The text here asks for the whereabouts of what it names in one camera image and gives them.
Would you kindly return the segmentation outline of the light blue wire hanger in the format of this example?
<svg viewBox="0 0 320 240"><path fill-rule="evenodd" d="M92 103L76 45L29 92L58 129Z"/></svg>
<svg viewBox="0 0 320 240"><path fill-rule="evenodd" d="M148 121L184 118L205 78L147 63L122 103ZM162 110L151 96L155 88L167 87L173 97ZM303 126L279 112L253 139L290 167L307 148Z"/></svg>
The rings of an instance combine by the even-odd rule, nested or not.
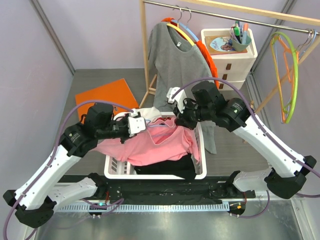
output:
<svg viewBox="0 0 320 240"><path fill-rule="evenodd" d="M169 136L175 131L175 129L175 125L173 127L168 127L165 125L159 125L156 121L147 125L147 131L152 138Z"/></svg>

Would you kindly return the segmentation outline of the pink t shirt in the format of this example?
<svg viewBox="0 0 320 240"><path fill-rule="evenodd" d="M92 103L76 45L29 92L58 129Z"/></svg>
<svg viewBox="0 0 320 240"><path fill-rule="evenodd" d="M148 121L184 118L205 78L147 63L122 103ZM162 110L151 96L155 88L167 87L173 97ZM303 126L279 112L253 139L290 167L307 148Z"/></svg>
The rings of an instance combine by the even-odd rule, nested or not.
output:
<svg viewBox="0 0 320 240"><path fill-rule="evenodd" d="M105 139L93 150L120 162L129 162L133 166L147 166L163 161L178 161L187 154L192 154L200 161L195 132L178 126L171 135L151 137L147 128L135 137L120 143L119 139Z"/></svg>

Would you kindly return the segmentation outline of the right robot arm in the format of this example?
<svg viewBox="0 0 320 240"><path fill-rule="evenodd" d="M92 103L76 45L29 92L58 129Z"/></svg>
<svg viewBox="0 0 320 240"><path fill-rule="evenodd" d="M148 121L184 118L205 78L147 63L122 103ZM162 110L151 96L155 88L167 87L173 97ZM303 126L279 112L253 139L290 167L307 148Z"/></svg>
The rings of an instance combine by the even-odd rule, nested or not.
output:
<svg viewBox="0 0 320 240"><path fill-rule="evenodd" d="M188 98L184 87L171 88L166 97L174 104L176 124L194 129L198 123L213 122L218 127L242 138L260 153L270 165L260 171L235 171L226 184L226 193L233 198L246 191L269 191L282 199L298 195L314 173L316 159L303 156L280 140L254 113L241 92L238 98L226 100L218 90L214 77L190 82L193 98Z"/></svg>

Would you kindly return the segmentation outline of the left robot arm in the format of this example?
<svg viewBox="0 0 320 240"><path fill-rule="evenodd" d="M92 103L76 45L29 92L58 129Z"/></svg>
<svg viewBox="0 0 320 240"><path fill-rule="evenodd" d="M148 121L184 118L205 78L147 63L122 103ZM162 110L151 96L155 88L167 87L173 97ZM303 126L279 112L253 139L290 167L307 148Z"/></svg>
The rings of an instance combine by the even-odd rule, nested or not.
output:
<svg viewBox="0 0 320 240"><path fill-rule="evenodd" d="M62 176L102 139L127 137L128 123L119 129L112 120L114 107L119 104L108 101L92 101L93 105L79 122L69 127L62 126L59 139L47 160L20 188L3 194L11 213L17 220L31 228L44 225L54 212L84 198L102 199L107 184L97 173L68 187L54 191L53 187Z"/></svg>

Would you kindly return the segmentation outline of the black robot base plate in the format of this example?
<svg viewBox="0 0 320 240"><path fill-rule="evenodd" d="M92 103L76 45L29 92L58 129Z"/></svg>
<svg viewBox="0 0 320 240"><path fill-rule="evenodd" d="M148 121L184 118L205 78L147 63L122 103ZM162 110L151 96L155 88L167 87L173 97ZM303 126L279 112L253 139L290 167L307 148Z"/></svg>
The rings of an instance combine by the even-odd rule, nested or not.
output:
<svg viewBox="0 0 320 240"><path fill-rule="evenodd" d="M204 179L110 179L100 176L105 188L98 196L85 200L110 200L123 198L127 205L205 205L219 204L223 200L254 199L256 193L241 193L229 184L225 176L207 176Z"/></svg>

